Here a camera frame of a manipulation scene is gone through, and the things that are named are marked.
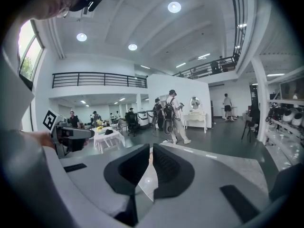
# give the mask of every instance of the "vanity table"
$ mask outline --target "vanity table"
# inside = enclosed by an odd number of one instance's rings
[[[206,114],[204,112],[190,112],[184,115],[184,128],[188,128],[188,121],[204,121],[204,132],[207,132]]]

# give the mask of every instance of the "shelf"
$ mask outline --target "shelf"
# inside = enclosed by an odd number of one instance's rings
[[[299,143],[293,141],[288,134],[283,132],[266,132],[266,136],[280,148],[293,165],[301,163],[304,157],[304,149]]]
[[[273,123],[276,123],[278,125],[280,125],[281,127],[287,129],[288,131],[292,132],[295,136],[297,136],[298,138],[300,138],[301,136],[301,133],[298,129],[286,124],[286,123],[283,123],[283,122],[280,122],[280,121],[277,121],[277,120],[274,120],[274,119],[271,119],[271,122]]]
[[[273,103],[283,103],[283,104],[292,104],[292,105],[304,105],[303,100],[267,100],[268,102]]]
[[[300,78],[302,76],[304,76],[304,66],[299,67],[296,70],[289,72],[288,74],[285,74],[271,81],[268,81],[267,84],[269,85],[273,83],[283,83],[283,82],[291,81],[293,79]]]

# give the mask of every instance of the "backpack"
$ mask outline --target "backpack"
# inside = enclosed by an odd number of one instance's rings
[[[166,105],[163,109],[163,112],[165,113],[165,119],[172,120],[175,117],[175,112],[172,106],[173,100],[174,98],[171,99],[169,104],[166,101]]]

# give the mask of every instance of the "ceiling light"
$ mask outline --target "ceiling light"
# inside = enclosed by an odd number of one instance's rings
[[[247,24],[240,24],[240,25],[238,25],[237,27],[243,28],[243,27],[246,27],[246,26],[247,26]]]
[[[267,77],[283,76],[284,74],[268,74]]]
[[[206,56],[209,56],[209,55],[210,55],[210,53],[205,54],[205,55],[202,55],[202,56],[198,57],[198,59],[201,59],[201,58],[206,57]]]
[[[183,66],[183,65],[185,65],[186,63],[182,63],[182,64],[180,64],[180,65],[178,65],[178,66],[176,66],[176,67],[181,67],[181,66]]]
[[[168,10],[171,13],[178,13],[181,10],[181,4],[178,2],[171,2],[168,5]]]
[[[86,41],[87,36],[86,36],[86,34],[84,34],[84,33],[80,33],[80,34],[78,34],[78,35],[76,36],[76,38],[77,38],[77,40],[79,40],[79,41]]]
[[[131,51],[135,51],[135,50],[137,49],[137,45],[135,45],[135,44],[130,44],[130,45],[128,46],[128,48],[129,48],[129,50],[131,50]]]
[[[144,67],[144,68],[150,69],[149,67],[147,67],[147,66],[143,66],[143,65],[141,65],[141,67]]]

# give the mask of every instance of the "office chair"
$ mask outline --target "office chair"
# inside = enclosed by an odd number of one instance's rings
[[[127,121],[128,129],[129,129],[128,136],[131,133],[133,133],[134,134],[133,136],[135,137],[136,132],[139,130],[137,114],[135,114],[134,112],[127,112],[125,114],[125,119]]]

